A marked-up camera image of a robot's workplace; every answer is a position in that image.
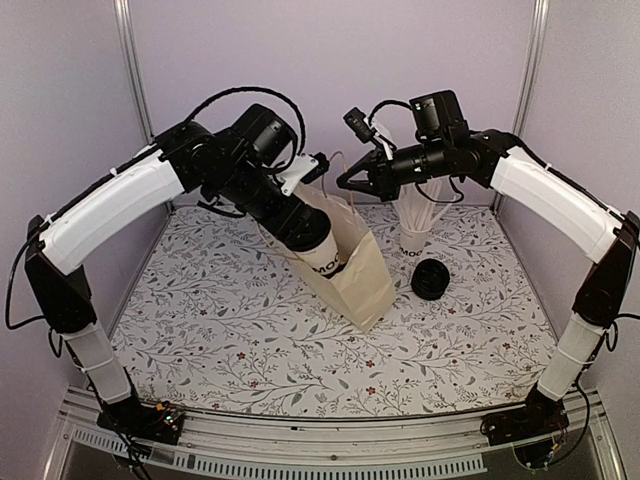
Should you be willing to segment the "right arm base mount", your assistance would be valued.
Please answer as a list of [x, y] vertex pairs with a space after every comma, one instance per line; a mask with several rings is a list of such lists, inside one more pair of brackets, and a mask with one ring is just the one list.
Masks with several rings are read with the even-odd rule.
[[566, 437], [569, 420], [562, 400], [553, 401], [532, 391], [525, 403], [512, 410], [486, 415], [480, 425], [480, 433], [491, 446], [543, 439], [523, 444], [514, 449], [516, 460], [529, 469], [548, 467]]

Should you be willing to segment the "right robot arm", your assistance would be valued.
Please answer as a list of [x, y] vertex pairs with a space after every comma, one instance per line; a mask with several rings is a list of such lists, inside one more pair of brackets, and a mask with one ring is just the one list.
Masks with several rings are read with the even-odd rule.
[[554, 422], [554, 405], [596, 356], [620, 314], [639, 247], [639, 218], [602, 202], [516, 135], [470, 129], [451, 90], [411, 99], [404, 106], [413, 115], [417, 140], [404, 148], [375, 126], [372, 114], [352, 108], [344, 115], [356, 137], [375, 148], [339, 176], [339, 188], [392, 201], [407, 184], [467, 177], [529, 208], [592, 263], [557, 349], [517, 415], [521, 432], [537, 436]]

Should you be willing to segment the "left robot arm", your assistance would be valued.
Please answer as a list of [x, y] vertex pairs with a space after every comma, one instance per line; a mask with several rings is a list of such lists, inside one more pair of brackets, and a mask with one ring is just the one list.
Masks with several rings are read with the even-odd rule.
[[34, 218], [17, 262], [24, 266], [41, 316], [75, 355], [81, 370], [128, 434], [148, 426], [148, 412], [119, 363], [91, 302], [84, 260], [155, 207], [199, 191], [213, 210], [228, 200], [297, 258], [328, 275], [338, 266], [328, 215], [294, 192], [318, 160], [303, 153], [305, 131], [254, 104], [231, 126], [212, 133], [194, 115], [154, 137], [51, 216]]

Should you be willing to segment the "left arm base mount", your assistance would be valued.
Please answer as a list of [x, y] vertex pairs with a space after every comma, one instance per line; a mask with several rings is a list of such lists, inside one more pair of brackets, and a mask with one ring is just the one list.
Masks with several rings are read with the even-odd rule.
[[177, 445], [184, 424], [184, 411], [169, 401], [153, 406], [136, 396], [107, 404], [101, 403], [97, 425], [122, 435]]

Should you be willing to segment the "stack of black lids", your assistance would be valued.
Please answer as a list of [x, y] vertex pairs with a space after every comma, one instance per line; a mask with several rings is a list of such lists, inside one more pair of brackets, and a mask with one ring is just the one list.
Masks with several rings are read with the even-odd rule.
[[450, 272], [439, 260], [428, 258], [420, 261], [411, 278], [411, 289], [421, 299], [439, 300], [450, 283]]

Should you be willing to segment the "kraft paper bag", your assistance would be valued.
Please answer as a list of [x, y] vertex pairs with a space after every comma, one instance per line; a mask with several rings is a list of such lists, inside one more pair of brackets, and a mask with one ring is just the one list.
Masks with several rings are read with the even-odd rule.
[[328, 306], [361, 331], [369, 332], [391, 308], [396, 295], [371, 229], [355, 207], [340, 197], [302, 183], [292, 195], [328, 215], [344, 267], [330, 278], [323, 277], [279, 241], [275, 243], [278, 255], [289, 260], [312, 292]]

